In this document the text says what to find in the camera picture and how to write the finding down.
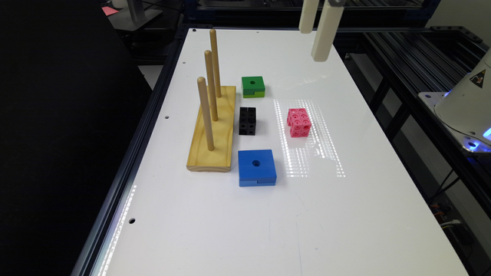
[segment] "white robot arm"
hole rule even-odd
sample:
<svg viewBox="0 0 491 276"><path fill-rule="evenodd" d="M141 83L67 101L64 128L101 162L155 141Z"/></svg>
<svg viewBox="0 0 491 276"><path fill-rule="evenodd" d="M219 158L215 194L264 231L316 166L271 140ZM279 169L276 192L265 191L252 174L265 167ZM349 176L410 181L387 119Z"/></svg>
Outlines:
<svg viewBox="0 0 491 276"><path fill-rule="evenodd" d="M491 146L491 51L435 106L448 127Z"/></svg>
<svg viewBox="0 0 491 276"><path fill-rule="evenodd" d="M345 2L346 0L325 0L311 53L314 61L326 61L328 59L339 21L343 15ZM319 0L304 0L300 24L298 25L302 34L309 34L312 31L318 5Z"/></svg>

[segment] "blue light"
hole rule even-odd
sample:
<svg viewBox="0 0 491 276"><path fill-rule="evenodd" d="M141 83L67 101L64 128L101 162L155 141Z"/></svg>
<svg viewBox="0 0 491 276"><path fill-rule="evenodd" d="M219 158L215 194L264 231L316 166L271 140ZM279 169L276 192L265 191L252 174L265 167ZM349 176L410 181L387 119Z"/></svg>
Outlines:
<svg viewBox="0 0 491 276"><path fill-rule="evenodd" d="M483 134L484 138L488 139L488 140L491 140L491 128L489 128L488 130L486 130L486 132Z"/></svg>
<svg viewBox="0 0 491 276"><path fill-rule="evenodd" d="M479 146L479 143L475 143L475 146L470 146L469 145L469 150L474 151L475 149L477 149L478 146Z"/></svg>

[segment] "black floor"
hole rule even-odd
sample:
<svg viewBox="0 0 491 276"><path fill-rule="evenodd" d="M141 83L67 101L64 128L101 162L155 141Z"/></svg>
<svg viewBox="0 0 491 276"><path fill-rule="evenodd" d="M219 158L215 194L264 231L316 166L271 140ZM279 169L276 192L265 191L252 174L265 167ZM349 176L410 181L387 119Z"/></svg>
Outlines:
<svg viewBox="0 0 491 276"><path fill-rule="evenodd" d="M92 0L0 1L0 274L67 275L151 89Z"/></svg>

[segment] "wooden base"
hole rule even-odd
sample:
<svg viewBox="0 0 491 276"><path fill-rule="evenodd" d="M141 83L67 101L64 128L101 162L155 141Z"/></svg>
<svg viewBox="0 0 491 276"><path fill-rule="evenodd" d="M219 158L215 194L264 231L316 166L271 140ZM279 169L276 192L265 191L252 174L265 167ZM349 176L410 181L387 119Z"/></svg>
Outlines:
<svg viewBox="0 0 491 276"><path fill-rule="evenodd" d="M233 116L236 109L236 87L221 87L222 96L216 98L218 120L212 121L215 149L208 150L203 123L203 114L199 107L194 127L193 141L189 149L186 167L192 172L230 171L232 158Z"/></svg>

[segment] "wooden peg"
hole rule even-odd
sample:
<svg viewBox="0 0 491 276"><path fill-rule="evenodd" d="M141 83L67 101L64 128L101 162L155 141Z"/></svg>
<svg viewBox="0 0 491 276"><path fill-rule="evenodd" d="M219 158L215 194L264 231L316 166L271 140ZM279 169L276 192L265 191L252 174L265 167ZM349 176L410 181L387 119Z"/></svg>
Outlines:
<svg viewBox="0 0 491 276"><path fill-rule="evenodd" d="M213 78L213 62L212 62L212 52L209 50L205 51L205 62L206 62L206 76L208 77L208 92L209 92L209 105L212 112L212 120L218 120L218 112L216 110L216 97L215 97L215 81Z"/></svg>
<svg viewBox="0 0 491 276"><path fill-rule="evenodd" d="M218 65L218 46L216 44L216 30L209 30L209 37L212 42L212 56L213 56L213 73L215 75L215 90L216 96L222 96L222 85L220 84L220 68Z"/></svg>
<svg viewBox="0 0 491 276"><path fill-rule="evenodd" d="M213 144L212 121L209 118L208 93L206 92L206 81L204 77L198 77L199 99L201 100L201 113L203 114L203 124L205 125L206 143L208 150L215 149Z"/></svg>

